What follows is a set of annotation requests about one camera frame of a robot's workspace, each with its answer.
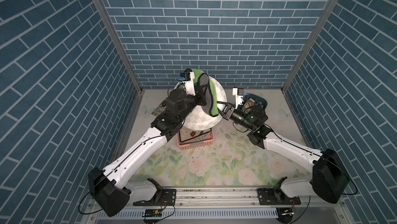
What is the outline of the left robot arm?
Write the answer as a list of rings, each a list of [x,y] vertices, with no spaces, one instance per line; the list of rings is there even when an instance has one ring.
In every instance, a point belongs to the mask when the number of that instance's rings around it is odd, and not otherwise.
[[[207,88],[196,89],[194,95],[183,89],[172,90],[165,99],[165,110],[133,147],[105,168],[95,167],[89,172],[89,193],[109,217],[127,205],[132,191],[126,185],[137,168],[179,132],[196,107],[212,108],[213,103]]]

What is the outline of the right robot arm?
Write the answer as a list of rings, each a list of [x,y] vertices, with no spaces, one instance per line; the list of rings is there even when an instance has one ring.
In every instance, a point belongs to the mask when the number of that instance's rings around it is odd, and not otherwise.
[[[220,110],[222,117],[247,129],[247,136],[253,145],[276,152],[311,173],[304,178],[282,177],[272,189],[276,204],[300,196],[318,196],[328,203],[339,201],[350,177],[334,150],[312,149],[278,135],[266,124],[268,116],[260,105],[245,111],[236,109],[231,103],[224,102],[223,105]]]

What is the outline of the square floral plate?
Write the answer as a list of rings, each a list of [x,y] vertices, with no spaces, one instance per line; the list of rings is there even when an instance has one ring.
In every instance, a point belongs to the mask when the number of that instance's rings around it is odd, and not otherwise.
[[[195,131],[183,127],[178,133],[178,138],[181,143],[202,141],[206,139],[206,137],[210,134],[211,131],[212,131],[211,128],[205,129],[203,131]]]

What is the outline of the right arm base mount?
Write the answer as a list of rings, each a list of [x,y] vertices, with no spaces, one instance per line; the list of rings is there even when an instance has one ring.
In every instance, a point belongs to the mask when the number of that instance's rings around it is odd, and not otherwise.
[[[281,184],[287,179],[282,177],[275,186],[257,189],[260,205],[301,205],[299,197],[288,197],[282,190]]]

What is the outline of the blue checkered round plate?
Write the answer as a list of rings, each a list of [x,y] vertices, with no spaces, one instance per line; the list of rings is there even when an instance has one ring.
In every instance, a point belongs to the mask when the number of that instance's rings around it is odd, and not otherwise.
[[[227,96],[223,86],[213,77],[209,76],[209,78],[215,86],[217,101],[227,102]],[[186,117],[184,127],[193,131],[203,131],[213,128],[221,120],[222,116],[220,113],[218,116],[212,117],[202,109],[202,106],[196,106]]]

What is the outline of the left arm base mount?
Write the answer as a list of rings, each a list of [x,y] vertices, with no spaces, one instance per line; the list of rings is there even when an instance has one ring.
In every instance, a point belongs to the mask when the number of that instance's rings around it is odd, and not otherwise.
[[[163,188],[153,178],[131,185],[130,202],[133,206],[160,206],[165,203],[174,205],[176,190]]]

